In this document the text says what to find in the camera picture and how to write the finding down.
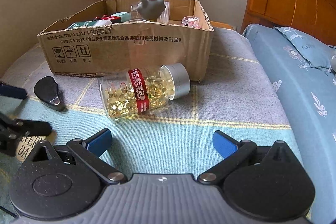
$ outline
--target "cat ear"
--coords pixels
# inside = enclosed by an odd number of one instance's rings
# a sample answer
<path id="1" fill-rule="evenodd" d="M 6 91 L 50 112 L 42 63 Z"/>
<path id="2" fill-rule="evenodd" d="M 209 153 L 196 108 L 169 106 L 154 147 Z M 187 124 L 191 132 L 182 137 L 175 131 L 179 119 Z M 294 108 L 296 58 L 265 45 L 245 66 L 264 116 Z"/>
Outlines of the cat ear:
<path id="1" fill-rule="evenodd" d="M 143 7 L 146 7 L 148 5 L 148 0 L 140 0 Z"/>

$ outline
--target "gray ridged surface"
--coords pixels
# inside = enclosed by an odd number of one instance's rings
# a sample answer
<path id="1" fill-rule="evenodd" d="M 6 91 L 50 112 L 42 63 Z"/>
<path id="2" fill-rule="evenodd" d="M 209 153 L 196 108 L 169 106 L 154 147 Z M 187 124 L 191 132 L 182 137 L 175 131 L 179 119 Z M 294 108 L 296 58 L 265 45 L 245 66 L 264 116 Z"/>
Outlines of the gray ridged surface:
<path id="1" fill-rule="evenodd" d="M 47 222 L 22 217 L 12 224 L 43 223 Z M 143 174 L 135 174 L 128 183 L 107 187 L 100 200 L 84 213 L 50 223 L 265 224 L 237 213 L 226 204 L 218 188 L 195 182 L 191 175 Z M 308 221 L 301 218 L 285 223 Z"/>

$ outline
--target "red label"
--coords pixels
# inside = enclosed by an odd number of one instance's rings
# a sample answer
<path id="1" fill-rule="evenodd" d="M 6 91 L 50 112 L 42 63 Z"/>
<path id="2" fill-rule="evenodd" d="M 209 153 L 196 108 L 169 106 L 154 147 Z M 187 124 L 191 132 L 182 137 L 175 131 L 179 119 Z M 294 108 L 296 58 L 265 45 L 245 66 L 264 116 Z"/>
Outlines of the red label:
<path id="1" fill-rule="evenodd" d="M 128 70 L 127 72 L 134 89 L 138 113 L 144 112 L 149 108 L 145 80 L 143 79 L 142 73 L 139 69 Z"/>

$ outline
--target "blue gripper pad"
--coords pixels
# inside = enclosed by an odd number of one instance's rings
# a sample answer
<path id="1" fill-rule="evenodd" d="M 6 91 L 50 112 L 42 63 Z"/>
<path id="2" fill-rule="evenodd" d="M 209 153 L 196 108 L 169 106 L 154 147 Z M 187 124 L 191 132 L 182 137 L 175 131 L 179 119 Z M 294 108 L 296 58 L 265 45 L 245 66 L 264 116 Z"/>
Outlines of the blue gripper pad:
<path id="1" fill-rule="evenodd" d="M 85 148 L 91 153 L 100 157 L 109 147 L 112 146 L 112 134 L 107 128 L 99 131 L 97 134 L 91 136 L 84 141 Z"/>
<path id="2" fill-rule="evenodd" d="M 238 150 L 238 142 L 236 141 L 236 143 L 234 143 L 234 141 L 235 140 L 233 139 L 229 140 L 228 138 L 224 137 L 218 131 L 215 131 L 212 136 L 213 147 L 224 159 L 226 159 Z"/>

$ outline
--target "black cable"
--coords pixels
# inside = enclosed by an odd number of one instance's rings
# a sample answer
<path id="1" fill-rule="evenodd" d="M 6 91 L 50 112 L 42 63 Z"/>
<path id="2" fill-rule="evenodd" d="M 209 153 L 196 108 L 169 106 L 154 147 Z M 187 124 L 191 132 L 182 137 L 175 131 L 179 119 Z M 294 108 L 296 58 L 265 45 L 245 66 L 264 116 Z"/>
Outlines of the black cable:
<path id="1" fill-rule="evenodd" d="M 12 213 L 11 211 L 7 210 L 6 208 L 3 208 L 1 205 L 0 205 L 0 210 L 3 210 L 5 213 L 8 213 L 9 215 L 11 215 L 13 218 L 17 218 L 17 215 Z"/>

